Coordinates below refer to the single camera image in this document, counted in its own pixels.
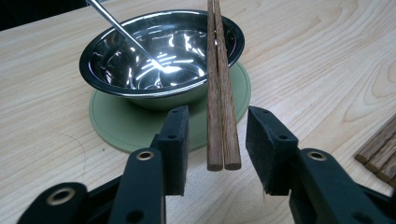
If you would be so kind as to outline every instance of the wooden slat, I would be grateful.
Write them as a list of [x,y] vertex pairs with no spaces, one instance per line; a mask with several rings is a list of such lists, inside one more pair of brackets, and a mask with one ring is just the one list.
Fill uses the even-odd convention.
[[360,163],[367,163],[394,134],[396,134],[396,114],[359,149],[355,159]]
[[396,134],[385,143],[374,156],[366,163],[366,168],[377,173],[396,151]]
[[392,178],[396,177],[396,152],[394,152],[387,163],[382,166],[376,176],[387,183],[389,183]]

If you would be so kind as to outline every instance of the round silicone mat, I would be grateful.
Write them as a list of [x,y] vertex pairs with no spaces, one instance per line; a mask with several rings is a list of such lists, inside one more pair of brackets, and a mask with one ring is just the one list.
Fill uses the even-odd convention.
[[[241,63],[230,68],[236,120],[240,120],[250,101],[251,85]],[[206,99],[190,106],[190,150],[206,146]],[[160,133],[167,112],[151,111],[130,101],[101,91],[94,91],[90,101],[92,127],[116,149],[131,153],[149,147]]]

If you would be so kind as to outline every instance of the screw hole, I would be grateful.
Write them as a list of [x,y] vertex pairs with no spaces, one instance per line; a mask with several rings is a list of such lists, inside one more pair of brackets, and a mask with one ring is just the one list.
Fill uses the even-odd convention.
[[139,154],[137,154],[136,157],[140,161],[148,161],[154,157],[154,153],[152,153],[150,151],[144,151],[144,152],[140,152]]
[[352,216],[353,216],[357,221],[359,221],[359,223],[363,223],[363,224],[372,224],[372,223],[374,223],[373,220],[372,220],[369,216],[365,215],[365,214],[362,213],[362,212],[354,212],[354,213],[352,214]]
[[126,216],[126,221],[129,223],[139,223],[143,220],[145,214],[140,210],[134,210]]
[[315,161],[326,161],[327,157],[320,152],[310,151],[308,152],[308,157]]
[[74,197],[76,191],[72,188],[62,188],[55,190],[47,198],[47,204],[55,206],[63,203],[67,203],[70,199]]

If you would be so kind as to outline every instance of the bowl rim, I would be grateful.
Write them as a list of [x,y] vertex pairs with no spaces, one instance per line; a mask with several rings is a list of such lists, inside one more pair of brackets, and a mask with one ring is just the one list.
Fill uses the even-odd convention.
[[[207,15],[207,11],[204,10],[195,10],[195,9],[175,9],[175,10],[164,10],[164,11],[156,11],[156,12],[151,12],[147,14],[143,14],[140,16],[133,17],[131,19],[128,19],[126,21],[122,21],[121,25],[133,23],[138,20],[143,20],[145,18],[149,17],[154,17],[157,15],[161,14],[172,14],[172,13],[191,13],[191,14],[198,14],[198,15]],[[229,57],[229,67],[234,65],[236,61],[239,59],[241,56],[243,49],[245,47],[245,37],[240,29],[240,27],[227,17],[222,16],[223,23],[226,24],[231,30],[234,31],[235,33],[235,46],[233,49],[233,53],[231,54],[231,57]],[[106,30],[104,30],[101,34],[99,34],[97,37],[95,37],[88,45],[87,47],[82,51],[80,60],[79,60],[79,71],[82,75],[82,77],[85,79],[85,81],[90,84],[92,87],[96,88],[99,91],[103,91],[109,94],[113,95],[118,95],[121,97],[127,97],[127,98],[158,98],[158,97],[167,97],[167,96],[172,96],[176,94],[181,94],[185,91],[191,91],[193,89],[198,88],[199,86],[205,84],[207,82],[207,75],[203,77],[199,77],[196,79],[196,81],[189,81],[174,87],[165,87],[165,88],[160,88],[159,90],[134,90],[134,89],[128,89],[128,88],[123,88],[123,87],[118,87],[118,86],[112,86],[109,85],[108,83],[102,81],[99,79],[91,70],[90,68],[90,56],[92,55],[92,50],[95,48],[96,45],[98,45],[103,37],[106,35],[109,35],[113,32],[116,32],[113,27],[110,27]]]

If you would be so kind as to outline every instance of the chopstick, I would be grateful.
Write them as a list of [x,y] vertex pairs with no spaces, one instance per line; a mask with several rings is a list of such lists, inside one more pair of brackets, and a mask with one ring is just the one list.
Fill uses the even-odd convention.
[[241,168],[219,0],[207,1],[207,170]]

